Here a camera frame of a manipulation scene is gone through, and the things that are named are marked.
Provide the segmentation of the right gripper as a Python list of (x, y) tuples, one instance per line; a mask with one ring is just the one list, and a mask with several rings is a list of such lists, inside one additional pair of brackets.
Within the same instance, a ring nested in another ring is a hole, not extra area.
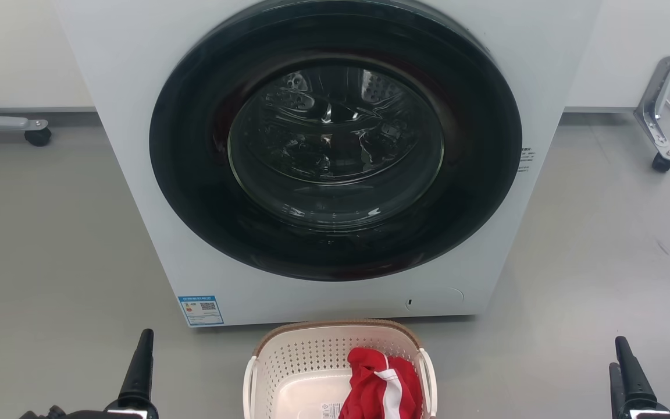
[(670, 416), (670, 410), (658, 403), (628, 340), (617, 336), (615, 347), (617, 363), (609, 364), (612, 419), (662, 419)]

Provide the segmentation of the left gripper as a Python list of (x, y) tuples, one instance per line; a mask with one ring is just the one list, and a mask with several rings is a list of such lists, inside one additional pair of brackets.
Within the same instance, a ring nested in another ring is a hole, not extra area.
[(144, 329), (120, 387), (119, 397), (109, 403), (104, 412), (130, 416), (131, 419), (159, 419), (159, 413), (151, 400), (153, 349), (154, 331)]

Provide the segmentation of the cream perforated laundry basket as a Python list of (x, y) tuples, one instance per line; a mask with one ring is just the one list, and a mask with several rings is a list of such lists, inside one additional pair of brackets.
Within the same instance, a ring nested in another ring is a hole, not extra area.
[(388, 320), (300, 322), (260, 341), (244, 374), (244, 419), (319, 419), (320, 404), (345, 402), (348, 354), (379, 350), (412, 363), (423, 392), (421, 419), (436, 419), (438, 385), (430, 356), (406, 326)]

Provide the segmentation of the blue energy label sticker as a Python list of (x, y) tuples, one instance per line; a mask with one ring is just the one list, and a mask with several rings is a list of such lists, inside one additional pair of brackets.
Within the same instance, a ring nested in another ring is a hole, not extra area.
[(225, 324), (215, 296), (179, 296), (189, 327), (213, 327)]

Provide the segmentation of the round white filter cover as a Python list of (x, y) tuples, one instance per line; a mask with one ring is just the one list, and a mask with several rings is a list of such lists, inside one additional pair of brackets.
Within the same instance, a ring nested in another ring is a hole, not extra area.
[(414, 317), (458, 315), (464, 295), (450, 287), (422, 288), (406, 299), (406, 309)]

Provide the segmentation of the red and white garment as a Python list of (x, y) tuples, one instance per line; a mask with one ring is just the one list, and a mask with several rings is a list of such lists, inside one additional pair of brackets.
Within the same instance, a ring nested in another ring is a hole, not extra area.
[(356, 347), (347, 361), (351, 390), (338, 419), (421, 419), (423, 392), (412, 363)]

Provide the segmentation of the white front-load washing machine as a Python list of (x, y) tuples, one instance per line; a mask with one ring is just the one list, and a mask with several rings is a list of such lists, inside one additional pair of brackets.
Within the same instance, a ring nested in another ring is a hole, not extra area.
[(380, 278), (321, 282), (261, 271), (221, 253), (171, 208), (148, 136), (159, 93), (179, 61), (235, 13), (264, 0), (56, 0), (59, 20), (164, 272), (179, 296), (215, 296), (226, 326), (414, 317), (407, 297), (450, 287), (458, 315), (491, 300), (603, 0), (417, 0), (467, 29), (518, 103), (523, 148), (510, 191), (468, 240)]

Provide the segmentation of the black round washer door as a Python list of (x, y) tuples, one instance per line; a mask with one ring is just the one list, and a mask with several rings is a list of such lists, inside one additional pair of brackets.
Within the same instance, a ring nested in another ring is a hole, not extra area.
[(264, 0), (171, 72), (156, 181), (221, 253), (344, 282), (423, 265), (497, 212), (523, 148), (489, 51), (417, 0)]

